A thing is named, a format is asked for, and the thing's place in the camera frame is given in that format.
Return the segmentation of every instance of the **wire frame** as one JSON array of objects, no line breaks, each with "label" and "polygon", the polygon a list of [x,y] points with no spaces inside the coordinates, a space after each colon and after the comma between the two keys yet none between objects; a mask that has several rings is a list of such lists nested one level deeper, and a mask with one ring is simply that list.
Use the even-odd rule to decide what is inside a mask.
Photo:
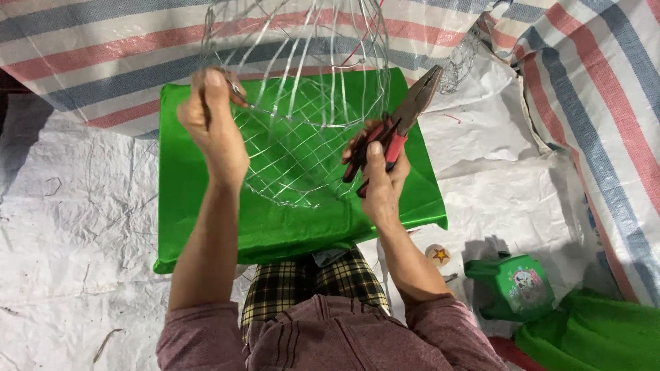
[{"label": "wire frame", "polygon": [[[341,151],[387,107],[387,32],[374,0],[213,1],[201,65],[235,73],[250,155],[246,185],[279,205],[342,197]],[[361,92],[351,91],[360,74]]]},{"label": "wire frame", "polygon": [[472,71],[475,56],[479,50],[479,29],[474,26],[465,34],[458,46],[454,48],[442,65],[442,78],[437,91],[440,94],[451,94]]}]

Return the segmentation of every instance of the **plaid fabric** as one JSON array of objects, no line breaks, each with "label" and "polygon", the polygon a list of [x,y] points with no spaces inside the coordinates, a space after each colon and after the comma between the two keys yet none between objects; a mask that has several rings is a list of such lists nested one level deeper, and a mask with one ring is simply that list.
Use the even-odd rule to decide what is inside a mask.
[{"label": "plaid fabric", "polygon": [[311,255],[296,261],[257,266],[243,307],[243,338],[251,322],[271,320],[315,294],[358,299],[363,304],[384,306],[389,311],[383,288],[360,250],[353,246],[324,268],[319,268]]}]

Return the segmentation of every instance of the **person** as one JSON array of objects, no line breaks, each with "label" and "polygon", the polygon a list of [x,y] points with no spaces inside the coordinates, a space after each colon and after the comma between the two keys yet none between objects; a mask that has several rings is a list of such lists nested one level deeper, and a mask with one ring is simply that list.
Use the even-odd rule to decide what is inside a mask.
[{"label": "person", "polygon": [[[242,101],[230,92],[227,78],[217,69],[194,74],[191,96],[178,108],[179,121],[205,156],[209,184],[172,274],[156,348],[159,367],[505,370],[470,311],[453,297],[401,225],[398,199],[410,164],[402,152],[387,173],[379,143],[368,147],[364,177],[370,184],[362,210],[376,226],[387,268],[405,303],[407,326],[389,315],[382,288],[353,248],[324,268],[312,267],[309,259],[259,266],[243,311],[242,333],[238,305],[230,296],[239,192],[249,157],[230,113],[230,101]],[[210,112],[208,125],[200,88]],[[353,144],[343,152],[344,163]]]}]

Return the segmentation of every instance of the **black pliers handle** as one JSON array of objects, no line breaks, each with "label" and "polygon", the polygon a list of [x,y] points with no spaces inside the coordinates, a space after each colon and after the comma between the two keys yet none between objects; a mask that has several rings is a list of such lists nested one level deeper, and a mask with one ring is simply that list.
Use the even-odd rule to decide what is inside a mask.
[{"label": "black pliers handle", "polygon": [[[386,161],[385,171],[389,172],[394,168],[403,144],[408,139],[408,131],[417,122],[417,116],[431,102],[441,77],[440,66],[433,66],[408,89],[405,98],[391,115],[387,112],[383,114],[381,125],[357,140],[348,160],[346,172],[342,177],[344,183],[351,183],[358,173],[358,169],[364,169],[367,163],[367,147],[373,141],[379,141],[383,146]],[[360,198],[366,197],[368,184],[369,179],[358,188],[357,194]]]}]

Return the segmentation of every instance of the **floor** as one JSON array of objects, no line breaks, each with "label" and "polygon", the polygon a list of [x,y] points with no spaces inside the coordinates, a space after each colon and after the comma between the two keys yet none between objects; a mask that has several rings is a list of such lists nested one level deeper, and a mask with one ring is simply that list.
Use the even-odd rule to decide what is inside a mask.
[{"label": "floor", "polygon": [[[413,234],[451,252],[444,275],[473,308],[487,295],[463,274],[470,259],[528,253],[559,300],[574,287],[616,293],[570,159],[535,141],[516,74],[481,49],[459,91],[419,119],[449,230]],[[0,137],[0,369],[157,370],[154,349],[169,276],[157,247],[158,143],[70,124],[32,95],[10,95]],[[403,305],[376,240],[359,248],[393,315]],[[239,306],[253,267],[237,271]],[[484,321],[487,334],[515,324]]]}]

